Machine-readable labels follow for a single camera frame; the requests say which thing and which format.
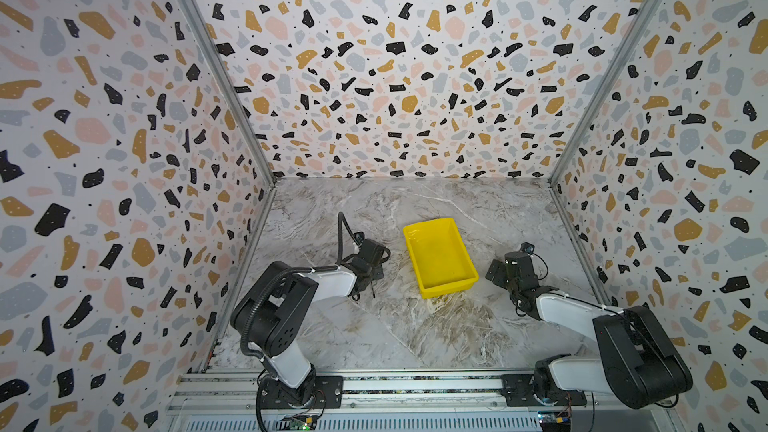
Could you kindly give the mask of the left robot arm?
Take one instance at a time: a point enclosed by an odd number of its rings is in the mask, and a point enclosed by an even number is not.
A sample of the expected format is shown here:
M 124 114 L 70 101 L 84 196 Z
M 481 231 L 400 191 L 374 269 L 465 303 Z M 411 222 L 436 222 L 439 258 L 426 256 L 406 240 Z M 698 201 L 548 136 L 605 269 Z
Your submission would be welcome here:
M 383 277 L 389 248 L 364 239 L 355 254 L 334 265 L 292 267 L 271 263 L 235 306 L 230 326 L 240 335 L 240 351 L 262 364 L 277 390 L 294 405 L 315 392 L 316 368 L 295 343 L 310 306 L 330 298 L 357 298 Z

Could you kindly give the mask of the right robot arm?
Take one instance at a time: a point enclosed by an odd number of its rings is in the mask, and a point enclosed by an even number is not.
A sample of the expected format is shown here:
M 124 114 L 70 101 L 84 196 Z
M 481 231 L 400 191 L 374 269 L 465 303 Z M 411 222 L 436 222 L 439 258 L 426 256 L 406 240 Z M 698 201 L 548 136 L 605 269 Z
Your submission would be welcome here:
M 505 289 L 522 317 L 569 329 L 596 347 L 595 358 L 559 354 L 535 363 L 525 391 L 545 406 L 580 393 L 612 394 L 641 409 L 677 401 L 693 387 L 692 374 L 654 313 L 644 306 L 616 308 L 543 285 L 529 249 L 492 261 L 486 279 Z

